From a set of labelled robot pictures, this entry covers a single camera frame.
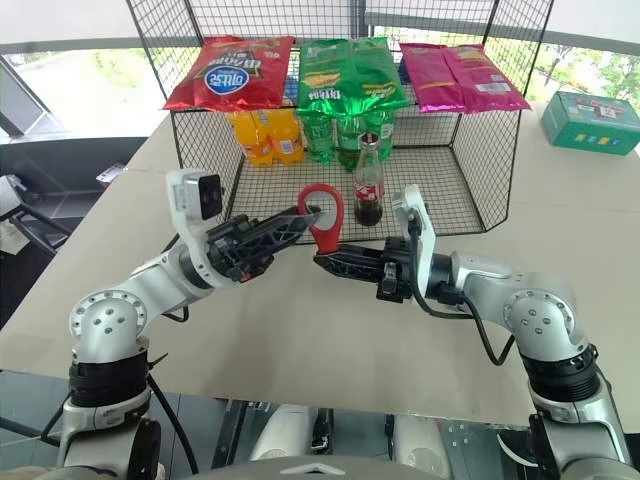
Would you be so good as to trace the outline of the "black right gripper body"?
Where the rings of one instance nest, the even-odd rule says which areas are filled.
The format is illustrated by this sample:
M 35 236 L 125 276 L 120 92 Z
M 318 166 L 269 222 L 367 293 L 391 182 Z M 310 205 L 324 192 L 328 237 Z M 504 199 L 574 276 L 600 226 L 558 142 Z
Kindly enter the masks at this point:
M 413 264 L 410 242 L 402 237 L 387 237 L 381 255 L 382 277 L 377 282 L 376 298 L 382 301 L 403 303 L 412 294 Z

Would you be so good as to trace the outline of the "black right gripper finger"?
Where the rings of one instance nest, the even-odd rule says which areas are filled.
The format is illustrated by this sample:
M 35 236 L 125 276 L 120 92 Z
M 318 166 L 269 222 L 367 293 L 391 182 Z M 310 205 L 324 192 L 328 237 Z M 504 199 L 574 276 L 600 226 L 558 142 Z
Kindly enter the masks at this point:
M 383 277 L 384 262 L 379 256 L 334 252 L 316 254 L 313 261 L 324 271 L 340 278 L 378 283 Z
M 383 251 L 360 245 L 342 243 L 337 254 L 346 262 L 379 262 L 382 259 Z

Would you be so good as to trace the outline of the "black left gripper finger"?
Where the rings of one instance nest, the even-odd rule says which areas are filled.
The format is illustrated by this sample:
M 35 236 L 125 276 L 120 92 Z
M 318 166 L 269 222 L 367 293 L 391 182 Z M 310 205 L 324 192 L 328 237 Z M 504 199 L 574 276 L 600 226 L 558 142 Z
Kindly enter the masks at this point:
M 315 207 L 302 213 L 296 207 L 290 207 L 264 220 L 252 219 L 249 225 L 259 231 L 306 231 L 321 216 L 321 210 Z
M 271 217 L 258 224 L 257 257 L 266 259 L 295 244 L 314 225 L 313 217 Z

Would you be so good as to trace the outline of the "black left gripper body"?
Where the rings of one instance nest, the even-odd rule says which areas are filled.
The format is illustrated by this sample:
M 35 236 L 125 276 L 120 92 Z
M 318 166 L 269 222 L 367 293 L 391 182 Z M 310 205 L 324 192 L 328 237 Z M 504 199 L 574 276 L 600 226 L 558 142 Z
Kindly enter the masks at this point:
M 242 214 L 206 233 L 207 258 L 217 273 L 245 283 L 266 271 L 273 261 L 274 240 L 259 225 Z

